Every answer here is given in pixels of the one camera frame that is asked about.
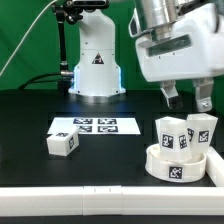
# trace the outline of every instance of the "paper sheet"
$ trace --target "paper sheet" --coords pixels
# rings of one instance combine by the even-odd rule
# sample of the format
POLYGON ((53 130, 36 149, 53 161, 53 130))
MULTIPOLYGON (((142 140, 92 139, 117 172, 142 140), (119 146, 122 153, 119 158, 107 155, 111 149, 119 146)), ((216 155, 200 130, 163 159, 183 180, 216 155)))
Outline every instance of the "paper sheet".
POLYGON ((72 117, 54 118, 48 134, 56 134, 61 130, 79 127, 79 134, 117 134, 117 135, 140 135, 135 118, 82 118, 72 117))

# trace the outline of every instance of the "black table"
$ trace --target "black table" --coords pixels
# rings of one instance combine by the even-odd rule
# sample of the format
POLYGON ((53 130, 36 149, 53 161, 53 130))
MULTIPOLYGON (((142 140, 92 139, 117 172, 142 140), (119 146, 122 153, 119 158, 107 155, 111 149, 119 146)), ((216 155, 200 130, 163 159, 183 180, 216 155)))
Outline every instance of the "black table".
MULTIPOLYGON (((194 96, 182 92, 184 107, 170 110, 160 91, 128 91, 125 99, 108 104, 74 101, 54 90, 5 90, 0 92, 0 187, 39 186, 195 186, 214 187, 208 175, 202 180, 175 184, 158 180, 145 171, 145 150, 158 142, 155 119, 186 119, 197 113, 194 96), (80 145, 68 157, 50 156, 46 138, 54 117, 134 117, 141 135, 79 135, 80 145)), ((222 155, 223 116, 219 118, 212 146, 222 155)), ((198 223, 205 217, 98 216, 0 218, 0 223, 198 223)), ((224 221, 208 217, 205 222, 224 221)))

